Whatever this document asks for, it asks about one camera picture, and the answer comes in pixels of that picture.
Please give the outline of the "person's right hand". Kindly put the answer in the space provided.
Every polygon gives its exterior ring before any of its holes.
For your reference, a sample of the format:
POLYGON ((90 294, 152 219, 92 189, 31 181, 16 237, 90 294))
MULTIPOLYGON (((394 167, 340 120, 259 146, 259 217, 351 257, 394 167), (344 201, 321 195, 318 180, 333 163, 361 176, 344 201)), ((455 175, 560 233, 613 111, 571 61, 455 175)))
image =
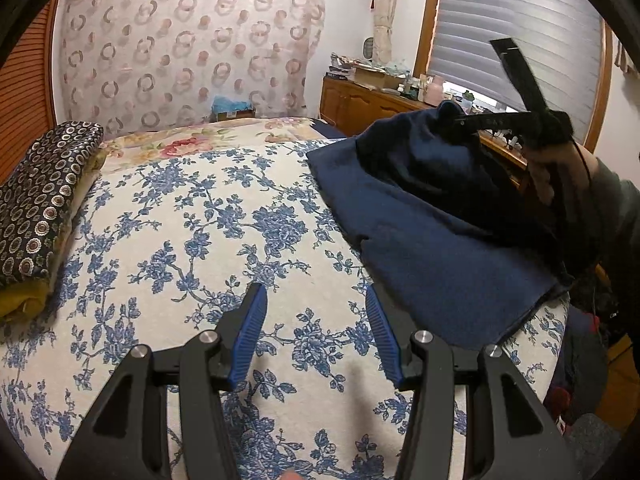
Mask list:
POLYGON ((573 142, 543 150, 523 148, 523 156, 536 194, 545 205, 559 193, 570 197, 584 192, 599 169, 597 157, 573 142))

